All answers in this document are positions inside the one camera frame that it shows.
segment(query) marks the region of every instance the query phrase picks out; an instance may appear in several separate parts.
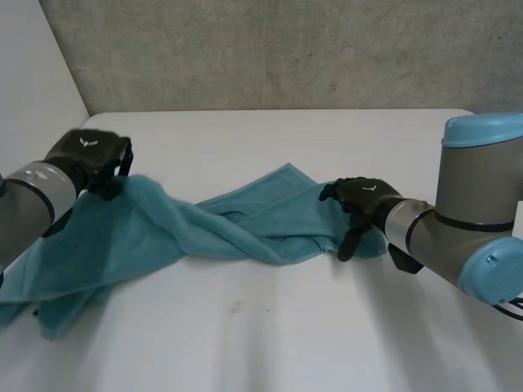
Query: towel fold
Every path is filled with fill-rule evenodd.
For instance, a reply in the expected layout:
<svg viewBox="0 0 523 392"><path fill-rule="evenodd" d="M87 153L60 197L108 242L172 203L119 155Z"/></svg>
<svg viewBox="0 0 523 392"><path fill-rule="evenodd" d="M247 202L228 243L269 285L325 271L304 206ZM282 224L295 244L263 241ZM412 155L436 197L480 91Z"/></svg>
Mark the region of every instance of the towel fold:
<svg viewBox="0 0 523 392"><path fill-rule="evenodd" d="M66 229L38 240L13 265L0 289L0 329L38 302L42 335L53 339L85 305L106 301L115 283L183 256L299 263L335 252L349 228L337 203L318 202L323 186L290 164L197 205L170 198L145 176L120 181L123 192L110 202L82 195ZM356 256L385 251L373 230Z"/></svg>

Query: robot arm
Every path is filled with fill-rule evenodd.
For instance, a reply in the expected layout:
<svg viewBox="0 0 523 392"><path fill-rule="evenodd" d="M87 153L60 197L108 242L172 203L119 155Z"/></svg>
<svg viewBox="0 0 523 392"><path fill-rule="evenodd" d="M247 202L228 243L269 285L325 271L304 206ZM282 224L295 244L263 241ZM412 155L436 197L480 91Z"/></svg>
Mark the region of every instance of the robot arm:
<svg viewBox="0 0 523 392"><path fill-rule="evenodd" d="M110 200L120 188L114 170L126 176L131 141L113 132L67 132L44 160L30 163L5 179L0 176L0 266L9 266L39 237L61 231L80 192L88 189Z"/></svg>
<svg viewBox="0 0 523 392"><path fill-rule="evenodd" d="M425 266L487 304L512 303L523 292L523 241L512 237L523 199L523 114L450 119L442 145L435 206L377 179L325 187L320 200L334 198L351 213L338 258L350 259L377 227L400 270Z"/></svg>

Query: white table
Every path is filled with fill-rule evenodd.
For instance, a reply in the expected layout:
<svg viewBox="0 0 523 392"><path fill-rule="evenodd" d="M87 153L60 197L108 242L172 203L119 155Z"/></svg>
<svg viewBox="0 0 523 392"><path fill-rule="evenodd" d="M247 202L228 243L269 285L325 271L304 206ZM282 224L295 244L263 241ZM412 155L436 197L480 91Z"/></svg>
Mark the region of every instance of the white table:
<svg viewBox="0 0 523 392"><path fill-rule="evenodd" d="M191 202L291 162L318 182L377 176L433 203L445 120L464 114L129 113L86 127L130 136L133 171ZM185 258L120 285L60 341L23 314L0 336L0 390L520 391L522 342L523 323L388 256L286 267Z"/></svg>

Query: gray concrete wall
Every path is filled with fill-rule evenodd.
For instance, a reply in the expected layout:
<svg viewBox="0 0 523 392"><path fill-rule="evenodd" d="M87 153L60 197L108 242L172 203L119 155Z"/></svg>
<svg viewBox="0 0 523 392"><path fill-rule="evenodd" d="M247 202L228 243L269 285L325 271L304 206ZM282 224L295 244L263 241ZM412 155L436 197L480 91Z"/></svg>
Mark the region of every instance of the gray concrete wall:
<svg viewBox="0 0 523 392"><path fill-rule="evenodd" d="M91 114L523 110L522 0L40 0Z"/></svg>

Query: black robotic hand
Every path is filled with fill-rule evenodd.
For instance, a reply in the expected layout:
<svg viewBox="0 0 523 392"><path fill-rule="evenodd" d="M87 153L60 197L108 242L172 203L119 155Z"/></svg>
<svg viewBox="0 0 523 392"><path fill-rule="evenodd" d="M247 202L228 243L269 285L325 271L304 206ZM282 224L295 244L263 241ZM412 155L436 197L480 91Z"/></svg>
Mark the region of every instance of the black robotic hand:
<svg viewBox="0 0 523 392"><path fill-rule="evenodd" d="M97 129L72 129L56 142L43 161L60 168L73 181L77 197L87 189L111 200L122 191L120 183L114 181L116 168L119 167L118 176L127 176L132 160L128 137ZM43 237L62 231L72 213L71 208Z"/></svg>
<svg viewBox="0 0 523 392"><path fill-rule="evenodd" d="M401 195L388 183L376 178L346 178L327 184L320 194L320 201L332 198L338 201L344 212L351 214L350 229L346 232L337 253L340 261L350 260L360 245L361 237L378 226L376 217L380 206Z"/></svg>

